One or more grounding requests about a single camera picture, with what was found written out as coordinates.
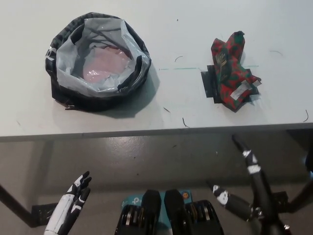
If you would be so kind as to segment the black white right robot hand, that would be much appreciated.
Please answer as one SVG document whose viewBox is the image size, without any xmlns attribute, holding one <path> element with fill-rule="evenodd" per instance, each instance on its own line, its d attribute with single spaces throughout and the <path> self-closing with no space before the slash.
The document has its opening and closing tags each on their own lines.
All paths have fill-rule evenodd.
<svg viewBox="0 0 313 235">
<path fill-rule="evenodd" d="M 232 141 L 245 160 L 254 196 L 253 203 L 247 202 L 217 184 L 206 182 L 212 193 L 226 210 L 243 221 L 257 219 L 261 223 L 260 234 L 290 235 L 289 227 L 279 218 L 274 194 L 252 149 L 236 135 L 232 135 Z"/>
</svg>

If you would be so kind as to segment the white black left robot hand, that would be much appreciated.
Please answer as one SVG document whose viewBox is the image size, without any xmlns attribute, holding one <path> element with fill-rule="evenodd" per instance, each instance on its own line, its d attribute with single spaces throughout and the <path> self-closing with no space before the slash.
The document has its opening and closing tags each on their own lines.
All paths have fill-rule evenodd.
<svg viewBox="0 0 313 235">
<path fill-rule="evenodd" d="M 86 171 L 74 181 L 56 205 L 44 235 L 68 235 L 90 194 L 91 180 Z"/>
</svg>

